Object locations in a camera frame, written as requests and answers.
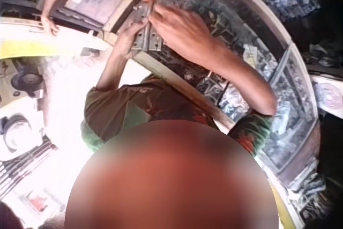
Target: yellow surface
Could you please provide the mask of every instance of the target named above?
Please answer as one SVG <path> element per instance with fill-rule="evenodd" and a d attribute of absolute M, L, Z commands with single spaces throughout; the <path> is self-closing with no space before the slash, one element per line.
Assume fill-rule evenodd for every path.
<path fill-rule="evenodd" d="M 284 229 L 295 229 L 294 223 L 287 211 L 287 208 L 281 196 L 279 195 L 278 191 L 276 190 L 276 188 L 273 186 L 273 184 L 270 181 L 269 181 L 269 184 L 274 193 L 275 201 L 277 203 L 279 218 L 281 220 L 282 226 L 284 227 Z"/>
<path fill-rule="evenodd" d="M 75 48 L 61 48 L 56 43 L 46 43 L 36 40 L 2 40 L 0 59 L 21 56 L 55 56 L 72 55 Z"/>

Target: metal hinge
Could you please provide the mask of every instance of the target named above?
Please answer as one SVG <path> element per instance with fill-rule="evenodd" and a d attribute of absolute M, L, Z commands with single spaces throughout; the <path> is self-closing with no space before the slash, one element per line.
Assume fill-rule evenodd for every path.
<path fill-rule="evenodd" d="M 141 21 L 148 17 L 153 11 L 154 2 L 141 2 L 135 7 L 135 13 L 133 15 L 133 22 Z M 156 31 L 156 29 L 148 23 L 143 29 L 141 29 L 136 36 L 133 43 L 133 50 L 143 51 L 161 51 L 162 38 Z"/>

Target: hand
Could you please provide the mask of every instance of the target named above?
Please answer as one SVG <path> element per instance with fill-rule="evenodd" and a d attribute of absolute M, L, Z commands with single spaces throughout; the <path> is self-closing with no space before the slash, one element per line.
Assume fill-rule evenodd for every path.
<path fill-rule="evenodd" d="M 44 31 L 52 36 L 57 36 L 59 28 L 50 20 L 47 16 L 41 16 L 41 22 L 44 28 Z"/>
<path fill-rule="evenodd" d="M 222 56 L 215 51 L 223 43 L 210 34 L 201 17 L 194 12 L 156 5 L 149 20 L 168 47 L 192 63 L 210 70 L 213 63 L 218 63 L 215 59 Z"/>
<path fill-rule="evenodd" d="M 132 44 L 135 40 L 135 35 L 148 23 L 148 19 L 143 19 L 137 23 L 132 24 L 130 27 L 123 30 L 113 46 L 113 55 L 131 58 L 129 55 Z"/>

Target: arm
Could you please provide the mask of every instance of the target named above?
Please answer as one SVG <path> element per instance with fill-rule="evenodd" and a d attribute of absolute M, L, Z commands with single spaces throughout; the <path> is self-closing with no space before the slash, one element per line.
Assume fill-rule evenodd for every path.
<path fill-rule="evenodd" d="M 58 27 L 53 23 L 53 21 L 49 19 L 50 11 L 55 1 L 56 0 L 45 0 L 41 15 L 41 22 L 44 31 L 53 36 L 56 36 L 57 32 L 59 31 Z"/>
<path fill-rule="evenodd" d="M 213 62 L 209 70 L 231 82 L 252 109 L 264 115 L 274 115 L 277 99 L 268 82 L 221 42 L 214 49 L 221 58 L 218 63 Z"/>
<path fill-rule="evenodd" d="M 275 114 L 277 102 L 270 85 L 214 38 L 198 14 L 157 5 L 149 20 L 179 55 L 229 80 L 257 112 Z"/>
<path fill-rule="evenodd" d="M 135 40 L 135 35 L 146 24 L 147 20 L 135 23 L 119 35 L 105 69 L 96 85 L 97 90 L 109 91 L 118 89 L 120 78 L 130 56 L 129 52 Z"/>

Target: camouflage sleeve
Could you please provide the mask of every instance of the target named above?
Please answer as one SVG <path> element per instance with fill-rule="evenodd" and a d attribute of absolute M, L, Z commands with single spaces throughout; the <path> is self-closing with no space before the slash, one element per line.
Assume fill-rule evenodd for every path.
<path fill-rule="evenodd" d="M 272 116 L 252 112 L 241 118 L 228 135 L 255 157 L 268 139 L 272 123 Z"/>

